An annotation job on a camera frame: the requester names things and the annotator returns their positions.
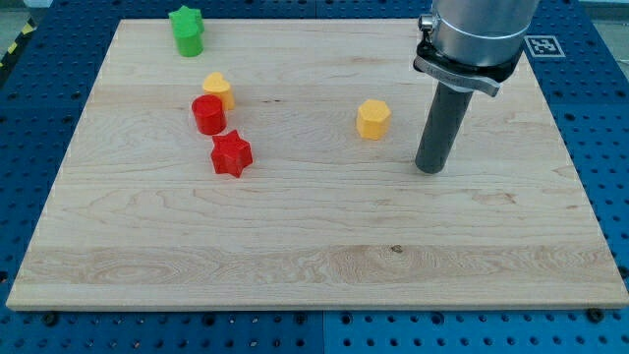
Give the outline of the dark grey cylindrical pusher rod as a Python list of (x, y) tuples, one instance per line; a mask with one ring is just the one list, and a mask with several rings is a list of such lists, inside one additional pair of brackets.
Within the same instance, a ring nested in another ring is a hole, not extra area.
[(421, 171), (435, 174), (444, 168), (472, 96), (471, 91), (437, 85), (415, 158)]

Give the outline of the black and silver clamp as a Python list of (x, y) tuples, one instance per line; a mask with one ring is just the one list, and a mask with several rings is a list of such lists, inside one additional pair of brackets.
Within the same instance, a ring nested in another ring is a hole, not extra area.
[(509, 60), (482, 67), (448, 59), (429, 41), (422, 40), (417, 46), (413, 66), (416, 71), (426, 73), (452, 89), (461, 92), (478, 90), (489, 96), (496, 96), (501, 84), (515, 71), (522, 52), (523, 48), (520, 47)]

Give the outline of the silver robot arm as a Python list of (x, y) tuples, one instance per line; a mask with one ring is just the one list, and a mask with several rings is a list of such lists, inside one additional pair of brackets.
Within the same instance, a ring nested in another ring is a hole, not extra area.
[(438, 80), (415, 163), (440, 172), (476, 91), (496, 96), (514, 72), (537, 0), (434, 0), (418, 19), (414, 69)]

